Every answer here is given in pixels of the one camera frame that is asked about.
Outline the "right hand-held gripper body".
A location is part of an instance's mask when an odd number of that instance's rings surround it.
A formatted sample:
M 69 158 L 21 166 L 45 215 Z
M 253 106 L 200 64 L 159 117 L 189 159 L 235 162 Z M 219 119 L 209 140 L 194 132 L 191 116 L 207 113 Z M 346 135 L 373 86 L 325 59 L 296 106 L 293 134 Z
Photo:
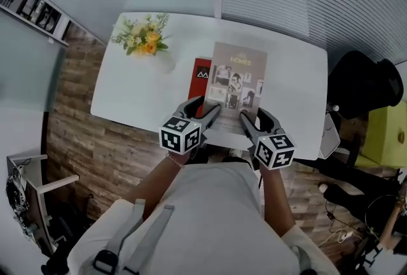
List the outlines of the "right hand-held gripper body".
M 281 169 L 292 164 L 296 145 L 289 134 L 257 133 L 251 138 L 249 148 L 252 168 Z

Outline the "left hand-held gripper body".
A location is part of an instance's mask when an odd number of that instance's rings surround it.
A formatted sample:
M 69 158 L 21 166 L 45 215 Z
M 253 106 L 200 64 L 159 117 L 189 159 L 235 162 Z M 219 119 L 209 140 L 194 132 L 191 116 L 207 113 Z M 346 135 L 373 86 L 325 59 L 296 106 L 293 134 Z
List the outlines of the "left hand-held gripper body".
M 158 129 L 160 147 L 178 155 L 185 155 L 204 143 L 204 131 L 208 126 L 208 116 L 189 118 L 186 113 L 176 111 L 168 116 Z

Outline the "red book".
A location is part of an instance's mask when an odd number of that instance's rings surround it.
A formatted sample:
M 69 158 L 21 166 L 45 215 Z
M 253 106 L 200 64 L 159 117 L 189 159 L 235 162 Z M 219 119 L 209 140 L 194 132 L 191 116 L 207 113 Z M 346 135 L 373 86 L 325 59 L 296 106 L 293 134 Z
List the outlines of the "red book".
M 211 59 L 208 58 L 195 59 L 188 99 L 205 95 L 211 63 Z

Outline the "beige magazine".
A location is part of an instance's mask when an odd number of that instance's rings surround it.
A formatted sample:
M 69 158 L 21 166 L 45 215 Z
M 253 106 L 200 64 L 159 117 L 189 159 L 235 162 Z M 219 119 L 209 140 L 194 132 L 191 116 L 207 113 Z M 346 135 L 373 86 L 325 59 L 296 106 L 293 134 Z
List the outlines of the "beige magazine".
M 241 112 L 256 121 L 266 71 L 267 53 L 216 42 L 212 54 L 203 113 L 220 104 L 212 130 L 243 134 Z

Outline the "person's left forearm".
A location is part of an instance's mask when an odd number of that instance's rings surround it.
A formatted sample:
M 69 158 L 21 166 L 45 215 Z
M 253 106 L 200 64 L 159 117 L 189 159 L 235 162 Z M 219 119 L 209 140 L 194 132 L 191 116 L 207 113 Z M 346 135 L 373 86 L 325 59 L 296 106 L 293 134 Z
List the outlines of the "person's left forearm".
M 128 202 L 144 199 L 142 219 L 147 220 L 189 158 L 190 153 L 178 155 L 168 152 L 166 157 L 123 199 Z

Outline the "person's right forearm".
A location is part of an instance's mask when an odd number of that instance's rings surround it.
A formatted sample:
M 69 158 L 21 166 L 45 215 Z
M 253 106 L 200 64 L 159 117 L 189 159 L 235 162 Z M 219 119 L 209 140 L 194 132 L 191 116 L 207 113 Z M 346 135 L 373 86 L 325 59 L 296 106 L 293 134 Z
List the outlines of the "person's right forearm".
M 295 225 L 280 171 L 260 167 L 265 198 L 265 222 L 282 237 Z

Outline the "person's black trousers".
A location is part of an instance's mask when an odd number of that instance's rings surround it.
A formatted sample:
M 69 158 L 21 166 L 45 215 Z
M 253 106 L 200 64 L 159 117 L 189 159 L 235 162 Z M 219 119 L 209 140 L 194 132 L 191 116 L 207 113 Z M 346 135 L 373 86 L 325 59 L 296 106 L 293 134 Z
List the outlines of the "person's black trousers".
M 229 163 L 229 162 L 239 162 L 247 164 L 251 169 L 252 165 L 246 159 L 229 157 L 229 148 L 222 148 L 214 145 L 204 144 L 203 146 L 193 150 L 190 158 L 187 161 L 187 165 L 192 164 L 207 164 L 207 163 Z

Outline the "white box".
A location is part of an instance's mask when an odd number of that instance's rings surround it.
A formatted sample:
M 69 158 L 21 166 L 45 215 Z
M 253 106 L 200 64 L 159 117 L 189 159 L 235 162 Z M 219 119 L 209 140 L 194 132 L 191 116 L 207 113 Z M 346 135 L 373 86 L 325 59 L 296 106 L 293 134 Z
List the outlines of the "white box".
M 340 145 L 339 133 L 335 127 L 335 123 L 329 113 L 324 119 L 324 128 L 322 132 L 321 145 L 319 148 L 319 158 L 327 159 Z

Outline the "white vase with yellow flowers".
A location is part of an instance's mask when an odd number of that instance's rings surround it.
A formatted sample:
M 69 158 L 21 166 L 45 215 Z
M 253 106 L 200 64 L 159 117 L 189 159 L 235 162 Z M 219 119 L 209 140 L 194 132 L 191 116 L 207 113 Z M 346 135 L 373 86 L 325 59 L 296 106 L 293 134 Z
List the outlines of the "white vase with yellow flowers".
M 176 62 L 165 34 L 170 15 L 168 13 L 148 13 L 142 19 L 121 17 L 115 25 L 110 42 L 121 46 L 126 56 L 146 59 L 151 67 L 163 73 L 170 73 Z

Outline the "person's white shirt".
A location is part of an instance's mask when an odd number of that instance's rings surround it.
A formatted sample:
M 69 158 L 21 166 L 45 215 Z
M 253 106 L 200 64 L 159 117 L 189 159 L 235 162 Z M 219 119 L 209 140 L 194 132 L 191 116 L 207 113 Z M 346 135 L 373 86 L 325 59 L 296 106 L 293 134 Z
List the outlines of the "person's white shirt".
M 280 237 L 265 222 L 258 180 L 245 163 L 192 164 L 145 221 L 144 199 L 114 201 L 69 253 L 70 275 L 91 275 L 119 230 L 116 272 L 125 275 L 339 275 L 297 224 Z

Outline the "black office chair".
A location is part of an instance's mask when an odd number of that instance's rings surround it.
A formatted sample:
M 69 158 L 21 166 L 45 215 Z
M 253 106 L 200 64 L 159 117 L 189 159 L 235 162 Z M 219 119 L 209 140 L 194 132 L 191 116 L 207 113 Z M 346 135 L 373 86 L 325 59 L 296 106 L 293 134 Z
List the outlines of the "black office chair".
M 391 61 L 384 59 L 373 62 L 358 51 L 346 53 L 328 76 L 327 103 L 340 107 L 338 112 L 329 112 L 338 133 L 343 119 L 368 117 L 369 112 L 375 109 L 397 106 L 403 101 L 403 94 L 402 78 Z M 333 153 L 346 155 L 344 165 L 356 167 L 355 162 L 362 152 L 365 138 L 361 139 L 359 134 L 355 134 L 351 141 L 340 138 L 340 145 Z M 318 158 L 306 164 L 316 167 L 336 162 L 332 154 L 325 160 Z

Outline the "yellow-green cabinet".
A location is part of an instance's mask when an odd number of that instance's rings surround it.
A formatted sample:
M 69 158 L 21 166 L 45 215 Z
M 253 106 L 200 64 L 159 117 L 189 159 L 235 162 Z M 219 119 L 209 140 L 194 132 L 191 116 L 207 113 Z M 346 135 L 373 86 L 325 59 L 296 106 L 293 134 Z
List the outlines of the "yellow-green cabinet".
M 368 129 L 356 167 L 407 167 L 407 103 L 369 112 Z

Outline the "black harness buckle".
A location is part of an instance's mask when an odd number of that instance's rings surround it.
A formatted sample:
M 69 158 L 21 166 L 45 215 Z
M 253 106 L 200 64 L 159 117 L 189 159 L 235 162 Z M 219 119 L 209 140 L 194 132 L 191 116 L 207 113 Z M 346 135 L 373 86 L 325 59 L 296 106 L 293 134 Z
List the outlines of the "black harness buckle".
M 118 256 L 109 251 L 101 250 L 93 260 L 93 275 L 114 275 L 118 265 Z

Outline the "black swivel chair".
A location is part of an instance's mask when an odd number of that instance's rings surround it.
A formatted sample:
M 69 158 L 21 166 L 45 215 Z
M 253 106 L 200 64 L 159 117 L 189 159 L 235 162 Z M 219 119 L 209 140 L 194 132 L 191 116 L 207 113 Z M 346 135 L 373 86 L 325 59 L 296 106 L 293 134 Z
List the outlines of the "black swivel chair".
M 51 213 L 50 234 L 56 240 L 57 249 L 45 265 L 41 266 L 43 275 L 67 275 L 67 258 L 80 237 L 95 222 L 87 216 L 88 203 L 93 199 L 89 194 L 79 208 L 70 195 L 68 201 L 58 203 Z

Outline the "white side table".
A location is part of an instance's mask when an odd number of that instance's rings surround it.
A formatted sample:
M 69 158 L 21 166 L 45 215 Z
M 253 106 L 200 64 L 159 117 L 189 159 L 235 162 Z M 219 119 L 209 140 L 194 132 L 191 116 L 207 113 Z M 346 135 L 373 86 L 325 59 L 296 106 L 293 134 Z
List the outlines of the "white side table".
M 67 176 L 60 180 L 43 183 L 43 169 L 48 160 L 47 154 L 41 155 L 10 155 L 6 158 L 8 170 L 20 169 L 22 182 L 25 183 L 24 193 L 28 202 L 25 215 L 29 226 L 27 235 L 41 249 L 42 254 L 52 255 L 57 249 L 57 241 L 52 239 L 48 227 L 51 216 L 48 214 L 45 203 L 45 194 L 62 188 L 79 180 L 77 174 Z

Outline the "frosted glass door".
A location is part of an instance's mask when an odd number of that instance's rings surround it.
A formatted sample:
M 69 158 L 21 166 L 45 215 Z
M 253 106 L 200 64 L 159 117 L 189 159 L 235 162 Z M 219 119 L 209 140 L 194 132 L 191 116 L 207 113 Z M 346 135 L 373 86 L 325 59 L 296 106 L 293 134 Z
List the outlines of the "frosted glass door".
M 0 12 L 0 108 L 50 111 L 66 47 Z

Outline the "black and white shelf rack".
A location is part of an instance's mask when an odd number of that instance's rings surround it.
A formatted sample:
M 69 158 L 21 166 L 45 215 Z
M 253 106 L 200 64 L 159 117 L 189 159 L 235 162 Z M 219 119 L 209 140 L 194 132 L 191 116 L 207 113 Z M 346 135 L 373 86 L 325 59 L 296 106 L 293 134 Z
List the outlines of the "black and white shelf rack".
M 69 17 L 47 0 L 0 0 L 0 10 L 64 46 Z

